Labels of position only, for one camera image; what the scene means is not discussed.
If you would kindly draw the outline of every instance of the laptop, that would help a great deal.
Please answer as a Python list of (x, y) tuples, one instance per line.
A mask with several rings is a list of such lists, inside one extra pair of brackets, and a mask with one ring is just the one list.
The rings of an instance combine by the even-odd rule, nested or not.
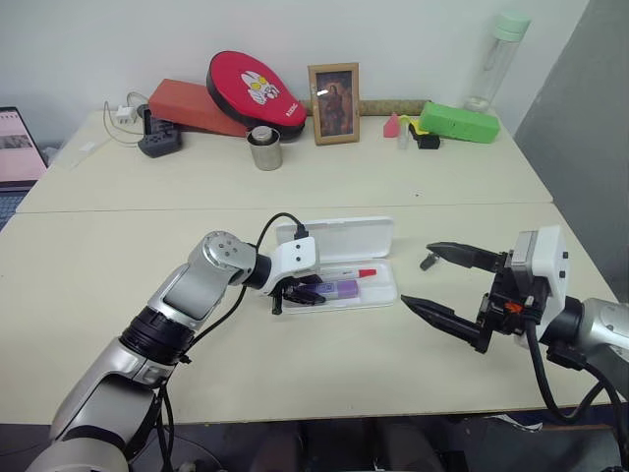
[(18, 108), (0, 107), (0, 229), (46, 171)]

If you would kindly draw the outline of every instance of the white charger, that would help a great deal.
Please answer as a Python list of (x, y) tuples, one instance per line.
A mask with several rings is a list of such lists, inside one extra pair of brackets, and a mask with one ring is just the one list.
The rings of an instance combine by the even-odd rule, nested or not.
[(135, 107), (118, 105), (118, 109), (116, 110), (116, 121), (119, 125), (130, 125), (135, 123), (137, 118), (138, 113), (136, 113)]

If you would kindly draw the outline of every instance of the green bottle cap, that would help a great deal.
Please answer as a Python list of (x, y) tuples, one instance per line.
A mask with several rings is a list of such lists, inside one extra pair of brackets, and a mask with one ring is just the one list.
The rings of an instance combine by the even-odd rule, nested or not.
[(495, 21), (493, 35), (509, 42), (521, 41), (531, 24), (531, 19), (515, 10), (502, 12)]

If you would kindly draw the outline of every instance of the wooden picture frame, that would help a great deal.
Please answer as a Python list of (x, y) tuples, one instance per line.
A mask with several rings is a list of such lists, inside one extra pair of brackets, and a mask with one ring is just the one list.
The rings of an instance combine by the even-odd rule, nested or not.
[(360, 139), (358, 62), (308, 66), (314, 140), (318, 145)]

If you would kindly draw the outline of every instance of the white bottle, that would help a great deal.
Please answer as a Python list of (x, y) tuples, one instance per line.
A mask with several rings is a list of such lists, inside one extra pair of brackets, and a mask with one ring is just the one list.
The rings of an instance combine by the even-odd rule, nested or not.
[(492, 32), (491, 48), (463, 108), (481, 113), (487, 111), (530, 23), (529, 17), (516, 11), (502, 12), (498, 16)]

